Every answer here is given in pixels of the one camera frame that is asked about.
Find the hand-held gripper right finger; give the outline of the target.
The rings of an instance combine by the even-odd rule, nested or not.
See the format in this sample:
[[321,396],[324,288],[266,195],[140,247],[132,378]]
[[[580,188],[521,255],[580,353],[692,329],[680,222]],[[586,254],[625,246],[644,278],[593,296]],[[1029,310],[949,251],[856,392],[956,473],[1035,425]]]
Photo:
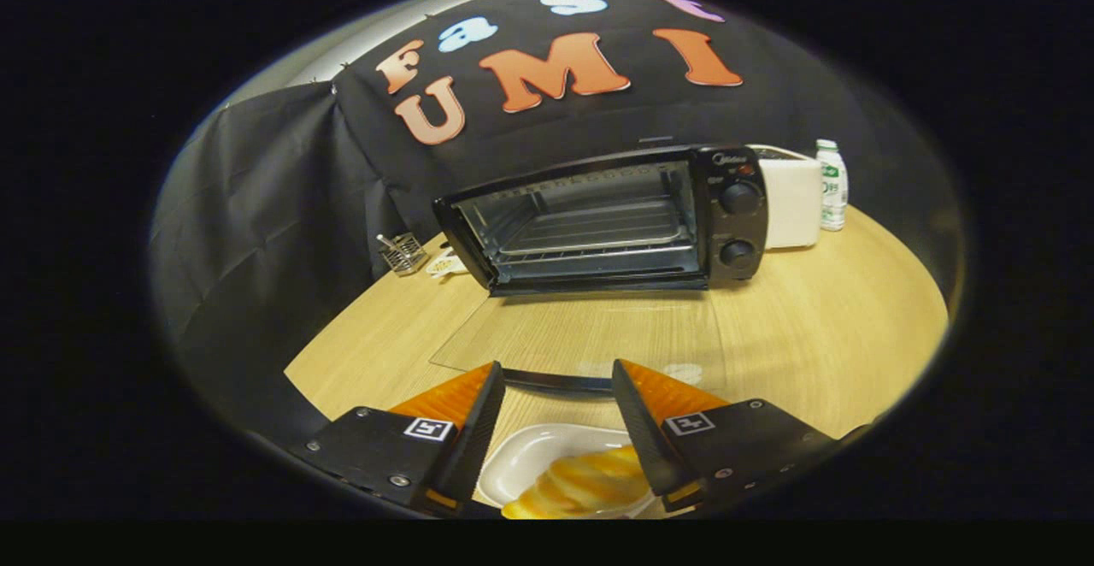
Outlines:
[[730,403],[624,359],[612,368],[612,391],[668,515],[715,515],[785,488],[871,428],[833,438],[766,398]]

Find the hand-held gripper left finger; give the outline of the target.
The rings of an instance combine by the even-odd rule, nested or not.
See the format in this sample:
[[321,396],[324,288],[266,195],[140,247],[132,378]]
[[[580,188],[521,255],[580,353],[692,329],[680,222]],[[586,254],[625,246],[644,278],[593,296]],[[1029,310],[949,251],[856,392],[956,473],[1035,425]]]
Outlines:
[[473,500],[505,390],[501,363],[484,363],[389,411],[347,411],[291,451],[399,511],[459,516]]

